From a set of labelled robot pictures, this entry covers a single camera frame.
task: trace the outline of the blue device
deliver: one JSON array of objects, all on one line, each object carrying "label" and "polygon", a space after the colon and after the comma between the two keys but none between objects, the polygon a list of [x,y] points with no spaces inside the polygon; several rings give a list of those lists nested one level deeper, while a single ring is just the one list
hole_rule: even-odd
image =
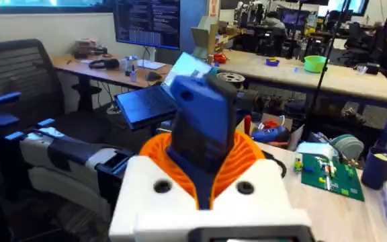
[{"label": "blue device", "polygon": [[237,90],[207,74],[176,76],[170,92],[177,115],[167,154],[195,184],[200,209],[207,209],[214,178],[234,146]]},{"label": "blue device", "polygon": [[284,126],[267,128],[252,134],[252,139],[260,143],[283,142],[289,140],[289,131]]}]

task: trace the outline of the laptop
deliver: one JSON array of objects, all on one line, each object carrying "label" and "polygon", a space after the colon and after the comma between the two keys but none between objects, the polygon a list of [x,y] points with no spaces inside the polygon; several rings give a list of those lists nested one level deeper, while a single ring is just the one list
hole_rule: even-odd
[{"label": "laptop", "polygon": [[116,103],[131,130],[172,119],[177,112],[170,92],[174,78],[178,75],[202,77],[211,69],[209,64],[184,52],[162,84],[119,94]]}]

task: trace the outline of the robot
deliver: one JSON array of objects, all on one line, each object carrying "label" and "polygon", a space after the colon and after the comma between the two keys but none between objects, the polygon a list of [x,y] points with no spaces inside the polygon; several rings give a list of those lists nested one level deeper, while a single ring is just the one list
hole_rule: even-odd
[{"label": "robot", "polygon": [[274,161],[235,129],[236,89],[177,76],[172,133],[129,159],[109,230],[125,241],[315,241]]},{"label": "robot", "polygon": [[260,25],[263,13],[261,1],[249,1],[248,4],[239,1],[234,11],[234,20],[237,21],[239,27],[245,27],[248,23],[253,22]]}]

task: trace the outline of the person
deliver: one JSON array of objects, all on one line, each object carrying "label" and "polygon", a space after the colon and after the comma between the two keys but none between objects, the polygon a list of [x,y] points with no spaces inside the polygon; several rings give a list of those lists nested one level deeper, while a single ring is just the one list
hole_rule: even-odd
[{"label": "person", "polygon": [[264,19],[263,24],[265,24],[267,27],[274,27],[274,28],[280,28],[285,29],[285,24],[280,21],[278,18],[278,14],[275,11],[270,11],[267,14],[267,17]]}]

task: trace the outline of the computer mouse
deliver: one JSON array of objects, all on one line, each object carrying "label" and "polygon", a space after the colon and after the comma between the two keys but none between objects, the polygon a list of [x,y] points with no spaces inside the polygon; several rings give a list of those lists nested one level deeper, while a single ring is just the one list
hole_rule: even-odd
[{"label": "computer mouse", "polygon": [[162,76],[153,71],[149,71],[146,76],[146,81],[159,81],[161,79],[162,79]]}]

